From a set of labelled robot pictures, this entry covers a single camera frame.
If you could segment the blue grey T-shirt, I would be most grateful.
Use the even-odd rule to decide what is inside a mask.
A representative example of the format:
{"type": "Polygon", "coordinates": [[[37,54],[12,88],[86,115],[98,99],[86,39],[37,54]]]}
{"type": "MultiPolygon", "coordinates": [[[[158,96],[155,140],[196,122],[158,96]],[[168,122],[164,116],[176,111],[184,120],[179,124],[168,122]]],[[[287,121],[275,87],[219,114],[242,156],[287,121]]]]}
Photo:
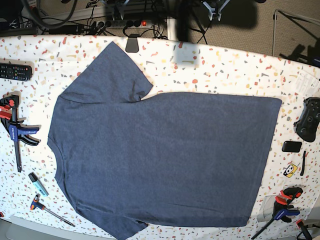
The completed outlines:
{"type": "Polygon", "coordinates": [[[47,144],[75,211],[118,240],[148,224],[243,227],[281,100],[152,89],[115,43],[58,96],[47,144]]]}

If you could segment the white metal table leg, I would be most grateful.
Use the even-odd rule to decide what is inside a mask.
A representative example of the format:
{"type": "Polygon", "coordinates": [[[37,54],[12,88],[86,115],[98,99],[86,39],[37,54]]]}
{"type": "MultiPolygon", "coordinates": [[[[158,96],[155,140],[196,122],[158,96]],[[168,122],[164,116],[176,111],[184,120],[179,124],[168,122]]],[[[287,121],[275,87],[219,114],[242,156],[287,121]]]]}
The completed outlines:
{"type": "Polygon", "coordinates": [[[167,18],[167,39],[170,41],[178,41],[177,37],[177,20],[175,18],[167,18]]]}

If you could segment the white power strip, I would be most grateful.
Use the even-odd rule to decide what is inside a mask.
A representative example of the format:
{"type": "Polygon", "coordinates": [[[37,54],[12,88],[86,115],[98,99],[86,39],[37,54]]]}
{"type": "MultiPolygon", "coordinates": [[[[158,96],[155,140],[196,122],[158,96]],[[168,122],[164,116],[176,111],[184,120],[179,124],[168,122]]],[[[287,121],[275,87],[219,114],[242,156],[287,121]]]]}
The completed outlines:
{"type": "Polygon", "coordinates": [[[98,27],[106,27],[109,29],[120,29],[124,27],[134,29],[148,29],[151,28],[153,23],[150,20],[104,20],[97,21],[98,27]]]}

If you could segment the small black rectangular case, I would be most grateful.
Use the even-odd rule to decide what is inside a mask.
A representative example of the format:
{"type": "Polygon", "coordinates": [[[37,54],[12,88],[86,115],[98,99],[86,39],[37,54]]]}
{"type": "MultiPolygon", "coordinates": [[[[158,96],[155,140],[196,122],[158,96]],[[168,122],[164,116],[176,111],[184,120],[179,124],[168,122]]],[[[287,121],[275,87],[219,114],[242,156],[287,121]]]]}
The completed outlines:
{"type": "Polygon", "coordinates": [[[299,153],[302,147],[300,141],[285,141],[282,145],[282,151],[286,153],[299,153]]]}

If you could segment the teal highlighter marker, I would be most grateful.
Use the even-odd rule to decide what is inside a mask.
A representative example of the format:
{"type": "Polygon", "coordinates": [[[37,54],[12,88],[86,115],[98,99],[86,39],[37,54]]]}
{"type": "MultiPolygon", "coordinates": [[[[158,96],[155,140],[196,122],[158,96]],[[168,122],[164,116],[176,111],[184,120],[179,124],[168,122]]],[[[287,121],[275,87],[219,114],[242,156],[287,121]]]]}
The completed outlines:
{"type": "Polygon", "coordinates": [[[37,192],[40,193],[44,197],[48,197],[49,196],[48,191],[46,190],[46,188],[44,187],[44,185],[42,184],[40,179],[36,176],[36,174],[34,172],[31,172],[28,174],[28,176],[29,176],[32,184],[37,189],[37,192]]]}

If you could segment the yellow cartoon face sticker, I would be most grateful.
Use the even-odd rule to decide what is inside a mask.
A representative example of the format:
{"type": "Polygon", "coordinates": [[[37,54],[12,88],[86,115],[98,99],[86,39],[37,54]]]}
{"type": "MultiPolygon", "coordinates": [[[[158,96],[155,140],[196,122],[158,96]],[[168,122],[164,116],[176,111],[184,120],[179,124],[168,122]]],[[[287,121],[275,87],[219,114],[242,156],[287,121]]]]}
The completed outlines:
{"type": "Polygon", "coordinates": [[[294,173],[297,171],[298,167],[292,163],[288,165],[288,167],[283,172],[283,175],[287,178],[291,178],[294,173]]]}

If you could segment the clear plastic bag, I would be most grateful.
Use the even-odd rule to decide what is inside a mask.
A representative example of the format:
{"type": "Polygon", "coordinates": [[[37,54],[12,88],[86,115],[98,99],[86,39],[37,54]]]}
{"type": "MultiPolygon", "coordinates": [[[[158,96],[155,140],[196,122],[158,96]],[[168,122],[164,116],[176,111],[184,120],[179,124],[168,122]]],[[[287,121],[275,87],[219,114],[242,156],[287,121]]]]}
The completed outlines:
{"type": "Polygon", "coordinates": [[[270,195],[264,197],[258,215],[257,222],[263,223],[271,220],[274,211],[274,202],[276,201],[276,195],[270,195]]]}

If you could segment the black game controller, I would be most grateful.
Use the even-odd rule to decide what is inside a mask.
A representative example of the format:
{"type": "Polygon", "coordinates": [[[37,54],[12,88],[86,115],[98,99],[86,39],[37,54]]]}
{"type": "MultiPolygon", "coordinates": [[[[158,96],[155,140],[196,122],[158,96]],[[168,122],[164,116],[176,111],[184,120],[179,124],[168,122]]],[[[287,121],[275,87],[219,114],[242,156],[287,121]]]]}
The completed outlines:
{"type": "Polygon", "coordinates": [[[320,98],[309,97],[303,101],[303,106],[299,120],[293,124],[294,131],[302,140],[312,143],[320,123],[320,98]]]}

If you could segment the blue black bar clamp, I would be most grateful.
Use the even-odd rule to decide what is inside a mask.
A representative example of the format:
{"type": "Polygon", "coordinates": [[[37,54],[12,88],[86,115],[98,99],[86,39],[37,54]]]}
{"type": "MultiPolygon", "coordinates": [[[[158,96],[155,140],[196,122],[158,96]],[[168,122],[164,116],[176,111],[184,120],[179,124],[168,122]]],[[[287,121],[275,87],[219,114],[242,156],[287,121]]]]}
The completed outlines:
{"type": "Polygon", "coordinates": [[[14,142],[17,171],[22,171],[22,161],[20,154],[20,141],[30,146],[37,146],[39,139],[30,137],[35,135],[40,128],[37,126],[23,126],[23,120],[18,119],[18,108],[20,98],[18,95],[11,95],[0,100],[0,122],[14,142]]]}
{"type": "Polygon", "coordinates": [[[299,198],[303,193],[301,187],[288,187],[280,191],[280,195],[275,197],[273,204],[272,218],[269,220],[255,235],[251,237],[251,240],[256,239],[264,230],[266,230],[274,221],[283,221],[285,223],[291,223],[291,216],[298,216],[299,210],[294,210],[292,202],[299,198]]]}

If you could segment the thin black pen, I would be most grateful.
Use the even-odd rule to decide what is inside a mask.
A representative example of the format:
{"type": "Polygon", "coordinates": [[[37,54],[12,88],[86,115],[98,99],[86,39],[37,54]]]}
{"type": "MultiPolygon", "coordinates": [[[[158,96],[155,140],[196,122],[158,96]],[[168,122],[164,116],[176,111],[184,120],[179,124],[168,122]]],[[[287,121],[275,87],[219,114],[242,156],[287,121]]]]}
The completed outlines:
{"type": "Polygon", "coordinates": [[[305,172],[306,154],[307,154],[307,151],[305,150],[305,151],[303,152],[303,156],[302,156],[302,164],[301,164],[300,176],[303,176],[303,175],[304,175],[304,172],[305,172]]]}

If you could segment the white paper sheet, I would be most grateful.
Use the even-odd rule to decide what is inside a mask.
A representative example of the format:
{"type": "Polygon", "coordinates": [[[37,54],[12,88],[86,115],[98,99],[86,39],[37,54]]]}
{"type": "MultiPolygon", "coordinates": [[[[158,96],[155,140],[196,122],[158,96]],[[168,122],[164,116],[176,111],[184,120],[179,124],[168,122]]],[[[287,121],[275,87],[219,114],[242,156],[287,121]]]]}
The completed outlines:
{"type": "Polygon", "coordinates": [[[295,91],[305,97],[318,96],[320,91],[320,80],[309,73],[301,72],[296,80],[295,91]]]}

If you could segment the black TV remote control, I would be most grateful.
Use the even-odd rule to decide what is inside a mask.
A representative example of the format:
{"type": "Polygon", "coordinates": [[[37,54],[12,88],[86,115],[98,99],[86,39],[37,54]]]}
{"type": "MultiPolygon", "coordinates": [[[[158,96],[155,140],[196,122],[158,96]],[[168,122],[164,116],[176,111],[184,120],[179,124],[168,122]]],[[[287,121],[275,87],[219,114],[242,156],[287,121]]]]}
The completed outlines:
{"type": "Polygon", "coordinates": [[[29,81],[32,77],[32,67],[29,65],[1,63],[0,78],[16,81],[29,81]]]}

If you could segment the red black clamp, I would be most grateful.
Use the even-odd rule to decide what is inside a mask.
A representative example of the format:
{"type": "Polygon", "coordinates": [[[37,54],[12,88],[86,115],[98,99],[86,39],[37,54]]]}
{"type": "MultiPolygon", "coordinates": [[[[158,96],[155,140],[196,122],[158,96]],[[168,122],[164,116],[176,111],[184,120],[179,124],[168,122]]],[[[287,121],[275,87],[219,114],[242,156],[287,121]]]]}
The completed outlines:
{"type": "Polygon", "coordinates": [[[312,240],[313,239],[312,235],[309,233],[308,228],[305,226],[302,219],[298,220],[296,222],[296,225],[300,229],[300,233],[297,235],[296,240],[301,240],[302,239],[301,235],[303,235],[304,240],[312,240]]]}

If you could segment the black table clamp bracket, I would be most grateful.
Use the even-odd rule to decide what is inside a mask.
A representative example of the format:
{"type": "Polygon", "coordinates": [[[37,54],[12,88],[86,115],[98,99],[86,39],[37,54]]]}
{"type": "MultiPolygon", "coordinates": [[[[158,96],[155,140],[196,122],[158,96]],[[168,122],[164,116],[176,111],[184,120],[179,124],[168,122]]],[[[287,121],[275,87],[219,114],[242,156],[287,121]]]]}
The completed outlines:
{"type": "Polygon", "coordinates": [[[139,52],[139,44],[138,44],[138,38],[140,37],[139,34],[130,34],[128,36],[128,40],[126,43],[125,51],[127,53],[138,53],[139,52]]]}

